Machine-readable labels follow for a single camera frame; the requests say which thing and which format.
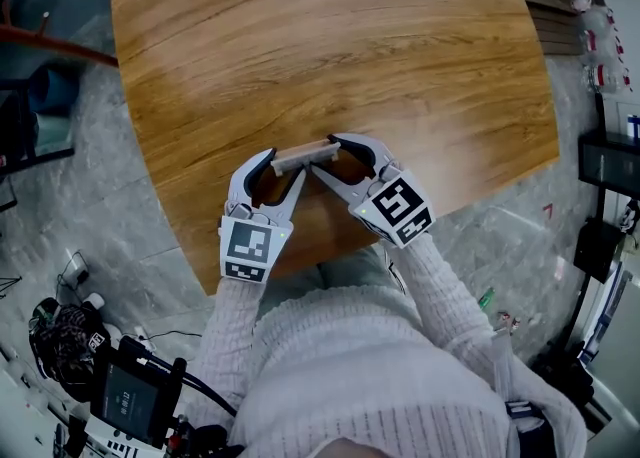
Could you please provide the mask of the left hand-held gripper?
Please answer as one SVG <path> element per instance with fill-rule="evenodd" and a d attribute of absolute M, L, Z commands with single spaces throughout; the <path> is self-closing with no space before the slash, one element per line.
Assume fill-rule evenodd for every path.
<path fill-rule="evenodd" d="M 293 232 L 291 217 L 306 179 L 298 168 L 280 198 L 251 208 L 253 190 L 271 165 L 277 149 L 269 148 L 245 161 L 233 174 L 228 203 L 219 225 L 220 273 L 224 278 L 266 283 Z"/>

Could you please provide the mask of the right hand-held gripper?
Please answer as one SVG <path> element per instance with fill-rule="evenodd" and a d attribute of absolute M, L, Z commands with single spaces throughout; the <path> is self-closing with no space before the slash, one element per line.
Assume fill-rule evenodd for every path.
<path fill-rule="evenodd" d="M 331 173 L 319 164 L 310 171 L 349 205 L 352 216 L 400 249 L 428 231 L 435 217 L 427 195 L 383 142 L 357 133 L 327 138 L 340 145 L 338 164 Z"/>

